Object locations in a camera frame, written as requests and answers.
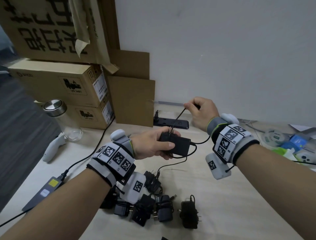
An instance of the forearm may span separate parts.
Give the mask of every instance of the forearm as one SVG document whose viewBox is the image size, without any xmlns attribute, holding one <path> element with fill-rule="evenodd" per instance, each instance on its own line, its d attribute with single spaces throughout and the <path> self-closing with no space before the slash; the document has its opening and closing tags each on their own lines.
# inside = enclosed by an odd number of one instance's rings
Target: forearm
<svg viewBox="0 0 316 240">
<path fill-rule="evenodd" d="M 86 169 L 39 203 L 0 240 L 79 239 L 109 190 L 97 173 Z"/>
<path fill-rule="evenodd" d="M 250 146 L 237 167 L 304 239 L 314 239 L 316 229 L 316 173 L 260 146 Z"/>
</svg>

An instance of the person's left hand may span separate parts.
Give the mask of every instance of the person's left hand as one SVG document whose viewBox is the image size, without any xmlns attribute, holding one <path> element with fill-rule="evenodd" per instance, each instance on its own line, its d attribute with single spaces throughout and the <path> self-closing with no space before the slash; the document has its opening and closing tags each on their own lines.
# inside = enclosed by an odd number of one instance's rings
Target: person's left hand
<svg viewBox="0 0 316 240">
<path fill-rule="evenodd" d="M 143 132 L 139 135 L 132 136 L 131 141 L 134 150 L 135 159 L 144 159 L 152 156 L 161 156 L 165 160 L 169 160 L 172 156 L 165 154 L 163 151 L 174 148 L 172 142 L 159 142 L 161 133 L 169 132 L 170 127 L 161 127 L 159 129 Z M 174 134 L 181 136 L 178 131 L 173 131 Z"/>
</svg>

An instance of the person's right hand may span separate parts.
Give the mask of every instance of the person's right hand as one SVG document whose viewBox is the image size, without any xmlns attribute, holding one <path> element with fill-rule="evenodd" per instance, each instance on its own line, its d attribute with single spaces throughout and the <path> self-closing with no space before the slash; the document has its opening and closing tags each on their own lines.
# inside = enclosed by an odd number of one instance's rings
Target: person's right hand
<svg viewBox="0 0 316 240">
<path fill-rule="evenodd" d="M 210 120 L 219 117 L 217 107 L 212 100 L 207 98 L 195 97 L 188 103 L 185 103 L 184 107 L 192 114 L 194 126 L 204 132 L 206 132 Z"/>
</svg>

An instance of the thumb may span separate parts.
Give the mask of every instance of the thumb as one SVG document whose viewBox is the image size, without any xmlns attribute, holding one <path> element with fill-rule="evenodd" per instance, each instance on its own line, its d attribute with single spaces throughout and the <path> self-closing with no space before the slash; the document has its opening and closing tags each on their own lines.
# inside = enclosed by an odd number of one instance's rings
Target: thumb
<svg viewBox="0 0 316 240">
<path fill-rule="evenodd" d="M 171 150 L 175 147 L 175 144 L 173 142 L 159 142 L 156 141 L 153 145 L 152 151 L 167 151 Z"/>
<path fill-rule="evenodd" d="M 194 104 L 192 104 L 192 103 L 185 103 L 183 106 L 187 110 L 189 110 L 192 115 L 197 115 L 199 113 L 199 110 L 197 109 L 197 107 L 194 106 Z"/>
</svg>

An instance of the yellow sticker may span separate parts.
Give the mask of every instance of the yellow sticker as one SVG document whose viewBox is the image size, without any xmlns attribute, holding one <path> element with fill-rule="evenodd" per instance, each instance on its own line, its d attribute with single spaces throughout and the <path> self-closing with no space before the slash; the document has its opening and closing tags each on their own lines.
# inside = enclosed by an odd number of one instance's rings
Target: yellow sticker
<svg viewBox="0 0 316 240">
<path fill-rule="evenodd" d="M 51 185 L 52 187 L 56 187 L 56 185 L 58 184 L 58 181 L 56 181 L 55 179 L 52 179 L 48 185 Z"/>
</svg>

